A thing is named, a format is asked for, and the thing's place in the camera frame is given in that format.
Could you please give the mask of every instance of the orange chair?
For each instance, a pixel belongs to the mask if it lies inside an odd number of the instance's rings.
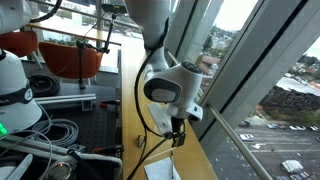
[[[34,53],[38,48],[37,34],[34,31],[9,32],[0,35],[0,48],[10,51],[18,57],[31,55],[38,66],[42,65]]]
[[[40,42],[39,50],[48,69],[61,78],[79,79],[79,55],[76,46],[65,46],[50,42]],[[103,53],[87,48],[82,57],[82,78],[94,77],[101,65]]]

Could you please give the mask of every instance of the green light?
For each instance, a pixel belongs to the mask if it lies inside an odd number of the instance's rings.
[[[7,129],[3,126],[3,124],[0,122],[0,136],[2,135],[7,135],[8,131]]]

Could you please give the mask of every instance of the white paper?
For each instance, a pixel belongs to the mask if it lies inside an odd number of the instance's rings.
[[[144,170],[148,180],[181,180],[176,168],[173,166],[172,169],[172,161],[169,157],[144,166]]]

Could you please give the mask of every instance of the sky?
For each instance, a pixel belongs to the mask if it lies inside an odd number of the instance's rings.
[[[224,30],[240,30],[258,0],[224,0],[214,22]]]
[[[318,38],[313,45],[306,51],[308,56],[315,56],[320,60],[320,38]]]

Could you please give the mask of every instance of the cable bundle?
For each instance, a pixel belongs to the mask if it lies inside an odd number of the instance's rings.
[[[53,127],[59,127],[64,129],[63,137],[56,140],[51,140],[51,143],[60,147],[68,147],[72,145],[78,138],[79,128],[77,124],[67,119],[52,119],[48,121],[38,122],[33,126],[34,131],[47,134]],[[46,143],[45,139],[42,139],[39,135],[35,135],[34,140]]]
[[[44,75],[34,75],[28,79],[34,97],[54,96],[60,90],[60,83],[57,79]]]

